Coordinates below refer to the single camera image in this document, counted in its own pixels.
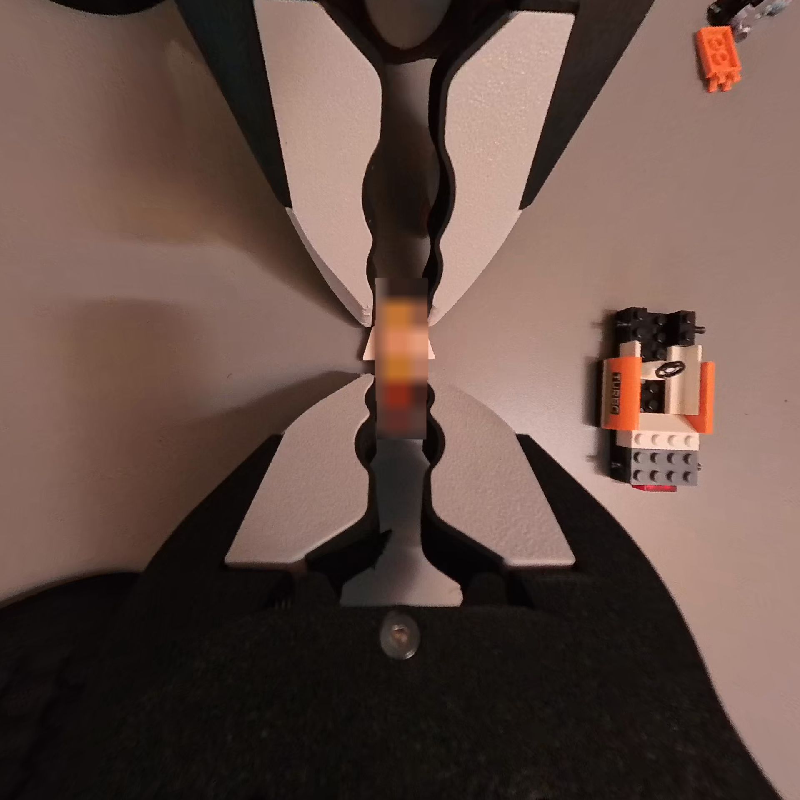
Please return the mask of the black textured pad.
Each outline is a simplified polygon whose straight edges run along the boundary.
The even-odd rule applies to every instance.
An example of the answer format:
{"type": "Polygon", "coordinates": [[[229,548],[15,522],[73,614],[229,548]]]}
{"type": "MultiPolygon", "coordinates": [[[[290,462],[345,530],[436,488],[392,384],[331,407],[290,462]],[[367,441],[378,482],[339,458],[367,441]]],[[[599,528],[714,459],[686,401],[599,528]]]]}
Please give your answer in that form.
{"type": "Polygon", "coordinates": [[[139,575],[83,577],[1,611],[1,798],[55,798],[65,734],[139,575]]]}

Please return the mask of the orange lego plate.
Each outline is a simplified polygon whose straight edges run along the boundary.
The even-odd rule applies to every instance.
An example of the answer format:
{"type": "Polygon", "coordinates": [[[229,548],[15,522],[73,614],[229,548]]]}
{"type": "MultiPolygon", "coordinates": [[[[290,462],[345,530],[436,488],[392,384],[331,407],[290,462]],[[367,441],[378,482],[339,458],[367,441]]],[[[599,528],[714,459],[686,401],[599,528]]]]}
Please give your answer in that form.
{"type": "Polygon", "coordinates": [[[695,48],[708,93],[729,91],[742,79],[742,65],[732,29],[706,26],[695,34],[695,48]]]}

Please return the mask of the orange white lego car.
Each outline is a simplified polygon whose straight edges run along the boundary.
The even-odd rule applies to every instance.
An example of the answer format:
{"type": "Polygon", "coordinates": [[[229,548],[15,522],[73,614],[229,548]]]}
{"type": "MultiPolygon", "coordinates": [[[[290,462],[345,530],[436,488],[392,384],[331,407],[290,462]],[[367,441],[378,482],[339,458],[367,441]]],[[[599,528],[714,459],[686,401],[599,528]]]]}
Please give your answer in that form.
{"type": "Polygon", "coordinates": [[[598,422],[615,482],[655,494],[698,485],[700,448],[715,422],[715,364],[693,310],[644,306],[610,318],[614,351],[601,362],[598,422]]]}

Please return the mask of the white wing lego piece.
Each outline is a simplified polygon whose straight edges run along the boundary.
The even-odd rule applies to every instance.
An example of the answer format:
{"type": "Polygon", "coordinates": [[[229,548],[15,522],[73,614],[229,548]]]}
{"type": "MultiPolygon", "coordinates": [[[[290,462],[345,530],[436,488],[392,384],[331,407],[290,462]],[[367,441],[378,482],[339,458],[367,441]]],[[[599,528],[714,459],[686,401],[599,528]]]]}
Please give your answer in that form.
{"type": "MultiPolygon", "coordinates": [[[[376,342],[377,342],[376,329],[373,326],[372,328],[370,328],[369,336],[367,338],[367,342],[366,342],[366,345],[365,345],[365,348],[364,348],[364,352],[363,352],[363,355],[362,355],[362,360],[363,361],[365,361],[365,362],[374,362],[375,361],[375,357],[376,357],[376,342]]],[[[435,352],[433,350],[432,345],[430,344],[430,340],[428,340],[428,343],[427,343],[427,350],[428,350],[428,354],[427,354],[428,359],[430,361],[434,360],[435,359],[435,352]]]]}

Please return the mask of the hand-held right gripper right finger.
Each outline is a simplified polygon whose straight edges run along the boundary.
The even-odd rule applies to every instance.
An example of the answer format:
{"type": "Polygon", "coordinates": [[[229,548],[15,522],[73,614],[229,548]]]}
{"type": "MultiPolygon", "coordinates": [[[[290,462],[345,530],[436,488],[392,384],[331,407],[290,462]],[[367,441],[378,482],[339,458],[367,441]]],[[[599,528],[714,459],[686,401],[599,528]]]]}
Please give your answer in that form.
{"type": "Polygon", "coordinates": [[[458,585],[560,570],[575,555],[513,429],[449,383],[429,384],[422,549],[458,585]]]}

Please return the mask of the black grey hinge piece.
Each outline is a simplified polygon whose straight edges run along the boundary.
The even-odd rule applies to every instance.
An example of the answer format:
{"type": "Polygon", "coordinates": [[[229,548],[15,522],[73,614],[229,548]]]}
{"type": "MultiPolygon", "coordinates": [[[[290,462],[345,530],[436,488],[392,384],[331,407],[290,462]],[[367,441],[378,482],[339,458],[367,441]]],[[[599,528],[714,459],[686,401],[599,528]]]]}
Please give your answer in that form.
{"type": "Polygon", "coordinates": [[[709,25],[728,26],[735,35],[746,37],[755,22],[768,15],[772,1],[714,1],[706,10],[709,25]]]}

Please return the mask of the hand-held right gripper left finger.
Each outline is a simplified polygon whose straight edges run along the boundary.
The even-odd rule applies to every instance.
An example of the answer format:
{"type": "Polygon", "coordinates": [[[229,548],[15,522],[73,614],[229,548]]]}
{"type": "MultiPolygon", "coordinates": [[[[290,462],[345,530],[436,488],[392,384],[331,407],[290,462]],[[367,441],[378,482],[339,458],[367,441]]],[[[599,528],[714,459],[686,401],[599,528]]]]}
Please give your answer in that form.
{"type": "Polygon", "coordinates": [[[305,565],[343,585],[383,552],[374,377],[362,375],[285,430],[228,553],[231,568],[305,565]]]}

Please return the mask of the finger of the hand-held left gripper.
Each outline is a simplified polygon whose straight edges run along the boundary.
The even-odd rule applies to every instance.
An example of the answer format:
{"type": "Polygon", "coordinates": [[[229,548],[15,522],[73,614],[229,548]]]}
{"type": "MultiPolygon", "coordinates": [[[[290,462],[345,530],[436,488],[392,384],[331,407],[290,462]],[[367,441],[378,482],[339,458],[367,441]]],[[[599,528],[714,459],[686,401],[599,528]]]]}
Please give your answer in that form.
{"type": "Polygon", "coordinates": [[[431,316],[445,315],[473,285],[522,213],[576,14],[502,10],[435,65],[431,316]]]}
{"type": "Polygon", "coordinates": [[[329,287],[371,327],[374,247],[364,183],[383,115],[383,60],[335,2],[255,2],[277,137],[286,212],[329,287]]]}

